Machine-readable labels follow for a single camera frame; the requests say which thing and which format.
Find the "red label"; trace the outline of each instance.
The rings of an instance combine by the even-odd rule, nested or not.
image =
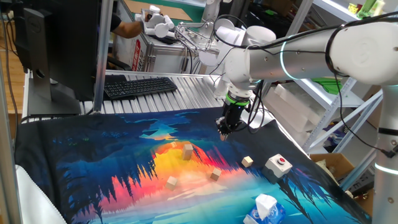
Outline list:
[[[137,39],[136,41],[136,48],[134,49],[134,57],[132,59],[132,71],[137,71],[138,60],[139,60],[139,53],[141,51],[141,43]]]

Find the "wooden cube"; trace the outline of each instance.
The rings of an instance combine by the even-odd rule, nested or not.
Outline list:
[[[177,178],[170,176],[169,179],[167,180],[166,187],[170,190],[174,190],[176,184],[177,184]]]
[[[211,173],[210,178],[217,181],[221,175],[221,170],[214,168],[213,173]]]
[[[250,156],[246,156],[245,158],[243,158],[242,164],[245,167],[249,167],[249,166],[251,166],[251,164],[253,164],[253,160],[250,158]]]
[[[184,145],[184,149],[182,150],[182,159],[190,160],[193,153],[193,147],[191,144]]]

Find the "white tissue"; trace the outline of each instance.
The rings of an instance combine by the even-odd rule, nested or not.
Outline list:
[[[256,198],[257,211],[261,221],[263,221],[269,215],[269,212],[276,205],[276,203],[277,200],[269,195],[260,194]]]

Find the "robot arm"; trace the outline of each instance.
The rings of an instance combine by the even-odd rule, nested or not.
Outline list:
[[[242,105],[249,103],[259,80],[274,82],[326,77],[333,75],[331,69],[335,69],[370,85],[398,84],[397,25],[375,22],[347,27],[331,39],[334,31],[305,35],[266,51],[232,49],[225,58],[224,71],[231,83],[223,117],[216,121],[220,134],[227,136],[238,128]],[[331,60],[328,61],[325,50],[330,40],[333,41],[328,54]]]
[[[395,223],[398,219],[398,203],[394,203],[398,199],[398,25],[374,22],[344,28],[334,38],[332,33],[333,30],[326,30],[305,35],[267,52],[233,49],[225,62],[225,75],[231,84],[223,116],[216,120],[218,130],[222,139],[237,130],[242,123],[242,110],[249,103],[248,95],[258,80],[325,77],[334,75],[332,70],[336,70],[360,82],[381,85],[383,104],[377,148],[372,149],[377,150],[373,223]],[[326,48],[328,54],[321,53]]]

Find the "green object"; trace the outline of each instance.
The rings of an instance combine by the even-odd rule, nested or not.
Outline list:
[[[164,0],[135,0],[137,2],[145,2],[149,4],[158,4],[161,6],[168,6],[168,7],[176,7],[180,8],[191,17],[192,21],[183,21],[180,19],[172,19],[175,26],[177,26],[180,22],[201,22],[201,17],[203,15],[203,11],[205,10],[204,7],[200,6],[191,6],[184,3],[179,2],[171,2],[171,1],[164,1]]]
[[[363,19],[364,17],[370,16],[369,12],[375,2],[376,0],[366,0],[365,4],[362,6],[362,9],[357,13],[356,17]]]
[[[312,78],[311,80],[320,84],[326,92],[333,95],[338,94],[338,88],[334,78]],[[340,89],[343,87],[340,81],[338,81],[338,86]]]
[[[229,102],[231,102],[232,104],[235,104],[235,105],[238,105],[238,106],[246,106],[246,105],[248,105],[248,104],[250,103],[249,100],[248,100],[247,102],[244,102],[244,103],[242,103],[242,102],[237,102],[237,101],[235,101],[235,100],[232,100],[232,99],[228,96],[228,94],[226,95],[226,99],[227,99]]]
[[[266,11],[266,14],[268,14],[268,15],[270,15],[270,16],[273,16],[274,13],[275,13],[274,11],[269,10],[269,9]]]

